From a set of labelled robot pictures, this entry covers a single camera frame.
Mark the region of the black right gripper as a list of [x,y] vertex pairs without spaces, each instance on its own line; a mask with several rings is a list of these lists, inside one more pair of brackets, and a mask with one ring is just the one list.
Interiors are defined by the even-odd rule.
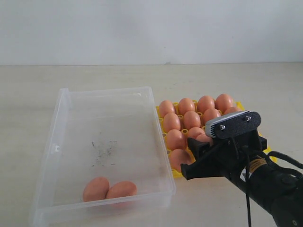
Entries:
[[267,139],[258,130],[219,130],[208,133],[213,145],[188,138],[189,150],[194,156],[192,164],[181,164],[186,180],[225,177],[229,180],[250,178],[259,168],[267,165]]

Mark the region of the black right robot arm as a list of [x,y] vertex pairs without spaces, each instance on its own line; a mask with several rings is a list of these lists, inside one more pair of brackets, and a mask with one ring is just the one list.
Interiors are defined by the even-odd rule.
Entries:
[[234,138],[214,139],[213,145],[188,138],[195,162],[181,165],[187,179],[225,177],[267,211],[278,227],[303,225],[303,176],[270,160],[266,139],[256,130]]

